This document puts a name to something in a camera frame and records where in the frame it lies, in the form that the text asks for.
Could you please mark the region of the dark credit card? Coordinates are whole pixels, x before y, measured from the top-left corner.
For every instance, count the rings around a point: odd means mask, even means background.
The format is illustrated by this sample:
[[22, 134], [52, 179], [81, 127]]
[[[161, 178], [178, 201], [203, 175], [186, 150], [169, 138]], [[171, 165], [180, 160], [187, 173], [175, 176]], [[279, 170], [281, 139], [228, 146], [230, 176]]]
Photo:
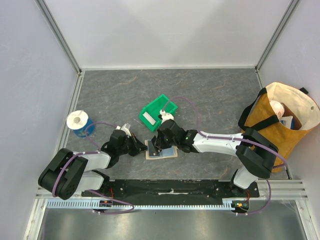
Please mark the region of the dark credit card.
[[155, 154], [155, 148], [151, 140], [147, 141], [147, 151], [148, 151], [149, 157], [151, 158], [155, 158], [159, 156], [159, 154]]

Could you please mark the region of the beige leather card holder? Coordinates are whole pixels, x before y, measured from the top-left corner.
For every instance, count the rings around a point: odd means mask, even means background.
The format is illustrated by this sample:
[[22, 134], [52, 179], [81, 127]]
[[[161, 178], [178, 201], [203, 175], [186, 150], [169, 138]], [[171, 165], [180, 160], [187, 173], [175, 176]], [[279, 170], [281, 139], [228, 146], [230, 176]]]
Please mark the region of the beige leather card holder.
[[[145, 140], [144, 143], [146, 146], [148, 146], [147, 143], [148, 140]], [[168, 158], [176, 158], [178, 156], [178, 149], [175, 146], [172, 146], [171, 148], [167, 148], [161, 151], [159, 156], [156, 157], [149, 157], [148, 150], [145, 152], [145, 158], [147, 160], [159, 160], [159, 159], [168, 159]]]

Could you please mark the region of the green plastic bin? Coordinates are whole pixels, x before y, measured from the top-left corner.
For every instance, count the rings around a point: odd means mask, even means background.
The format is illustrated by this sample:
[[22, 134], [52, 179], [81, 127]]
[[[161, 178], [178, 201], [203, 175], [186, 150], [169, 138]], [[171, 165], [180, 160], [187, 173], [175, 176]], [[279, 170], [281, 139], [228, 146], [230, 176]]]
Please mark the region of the green plastic bin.
[[[161, 125], [162, 120], [158, 117], [160, 114], [160, 110], [163, 109], [165, 104], [169, 101], [170, 99], [164, 95], [161, 94], [158, 96], [156, 99], [154, 99], [152, 102], [147, 104], [145, 107], [142, 108], [140, 114], [139, 114], [139, 119], [142, 121], [142, 123], [151, 131], [154, 132], [158, 129], [158, 127]], [[148, 112], [155, 120], [156, 123], [155, 125], [151, 125], [143, 116], [144, 112]]]

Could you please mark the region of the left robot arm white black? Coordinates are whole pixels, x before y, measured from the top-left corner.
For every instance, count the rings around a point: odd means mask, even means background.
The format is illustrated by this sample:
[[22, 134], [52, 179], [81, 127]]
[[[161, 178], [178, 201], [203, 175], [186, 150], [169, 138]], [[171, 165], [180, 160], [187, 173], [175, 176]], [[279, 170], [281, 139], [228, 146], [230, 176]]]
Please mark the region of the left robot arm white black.
[[148, 147], [132, 133], [116, 129], [101, 150], [73, 152], [60, 149], [38, 178], [38, 185], [53, 197], [69, 199], [75, 192], [93, 190], [98, 196], [106, 196], [110, 184], [99, 169], [109, 169], [118, 163], [120, 156], [135, 157]]

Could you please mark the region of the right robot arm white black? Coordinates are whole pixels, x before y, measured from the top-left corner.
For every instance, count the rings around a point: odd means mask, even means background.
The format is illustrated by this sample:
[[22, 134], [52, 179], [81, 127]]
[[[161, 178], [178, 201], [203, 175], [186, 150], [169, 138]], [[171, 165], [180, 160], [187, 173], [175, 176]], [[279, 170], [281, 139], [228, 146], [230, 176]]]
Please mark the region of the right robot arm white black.
[[278, 148], [258, 131], [248, 128], [243, 133], [213, 134], [195, 129], [184, 130], [172, 120], [163, 122], [151, 141], [154, 153], [176, 147], [184, 153], [218, 153], [237, 157], [242, 163], [232, 177], [229, 191], [242, 196], [257, 179], [269, 179]]

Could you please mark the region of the credit card stack in bin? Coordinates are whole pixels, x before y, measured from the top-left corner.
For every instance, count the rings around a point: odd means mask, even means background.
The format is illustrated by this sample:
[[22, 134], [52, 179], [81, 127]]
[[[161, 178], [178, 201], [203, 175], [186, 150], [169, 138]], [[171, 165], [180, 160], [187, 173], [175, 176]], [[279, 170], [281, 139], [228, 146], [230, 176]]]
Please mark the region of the credit card stack in bin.
[[148, 112], [144, 112], [143, 116], [152, 126], [155, 125], [156, 120]]

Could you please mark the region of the toilet paper roll blue wrapper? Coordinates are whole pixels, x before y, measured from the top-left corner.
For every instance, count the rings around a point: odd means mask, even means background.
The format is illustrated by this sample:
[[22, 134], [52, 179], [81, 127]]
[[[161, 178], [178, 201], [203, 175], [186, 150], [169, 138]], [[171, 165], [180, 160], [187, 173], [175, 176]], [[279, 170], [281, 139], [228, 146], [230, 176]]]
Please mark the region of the toilet paper roll blue wrapper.
[[85, 131], [90, 136], [95, 130], [92, 119], [84, 110], [71, 112], [66, 118], [66, 125], [79, 138], [86, 137]]

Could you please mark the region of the mustard canvas tote bag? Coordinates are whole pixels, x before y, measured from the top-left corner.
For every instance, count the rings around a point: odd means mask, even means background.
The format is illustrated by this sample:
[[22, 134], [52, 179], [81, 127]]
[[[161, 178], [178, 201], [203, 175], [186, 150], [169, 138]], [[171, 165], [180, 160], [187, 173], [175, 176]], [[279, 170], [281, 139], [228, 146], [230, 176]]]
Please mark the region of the mustard canvas tote bag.
[[[300, 120], [299, 130], [286, 128], [273, 111], [270, 101], [285, 104]], [[245, 131], [252, 128], [272, 142], [278, 153], [288, 159], [298, 142], [320, 124], [320, 109], [304, 88], [295, 88], [280, 82], [272, 82], [262, 88], [252, 104], [247, 106], [238, 126]]]

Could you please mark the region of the items inside tote bag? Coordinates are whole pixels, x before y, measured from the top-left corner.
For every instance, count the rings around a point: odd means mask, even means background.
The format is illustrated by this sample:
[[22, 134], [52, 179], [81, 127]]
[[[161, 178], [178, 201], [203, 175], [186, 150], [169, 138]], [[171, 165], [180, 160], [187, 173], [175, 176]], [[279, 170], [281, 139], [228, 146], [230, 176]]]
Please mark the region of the items inside tote bag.
[[302, 127], [300, 120], [284, 103], [275, 100], [270, 100], [269, 103], [280, 123], [286, 128], [299, 130]]

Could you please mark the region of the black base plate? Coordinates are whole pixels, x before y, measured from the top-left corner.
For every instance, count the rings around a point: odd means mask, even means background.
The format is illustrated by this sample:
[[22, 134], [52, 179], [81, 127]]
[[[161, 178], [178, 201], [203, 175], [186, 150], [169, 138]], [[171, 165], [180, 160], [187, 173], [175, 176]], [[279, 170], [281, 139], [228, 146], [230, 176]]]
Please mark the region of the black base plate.
[[133, 205], [221, 204], [223, 199], [260, 196], [256, 182], [247, 190], [239, 190], [217, 179], [107, 179], [97, 192]]

